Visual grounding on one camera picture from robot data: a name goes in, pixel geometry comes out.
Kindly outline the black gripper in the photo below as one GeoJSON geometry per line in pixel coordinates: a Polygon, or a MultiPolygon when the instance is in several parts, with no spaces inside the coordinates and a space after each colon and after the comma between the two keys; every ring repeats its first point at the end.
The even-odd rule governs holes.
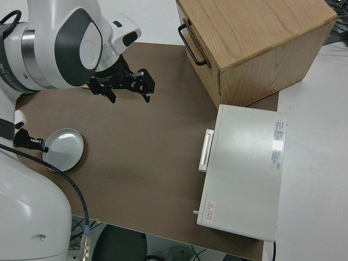
{"type": "Polygon", "coordinates": [[[126,89],[139,93],[146,103],[150,103],[154,93],[155,82],[146,69],[137,73],[130,70],[128,63],[121,54],[109,68],[95,73],[95,78],[89,80],[89,89],[94,95],[102,95],[111,103],[116,102],[112,89],[126,89]]]}
{"type": "Polygon", "coordinates": [[[31,150],[38,150],[41,152],[48,152],[49,148],[46,146],[45,140],[38,138],[30,138],[26,129],[20,129],[13,140],[14,147],[26,147],[29,145],[31,150]]]}

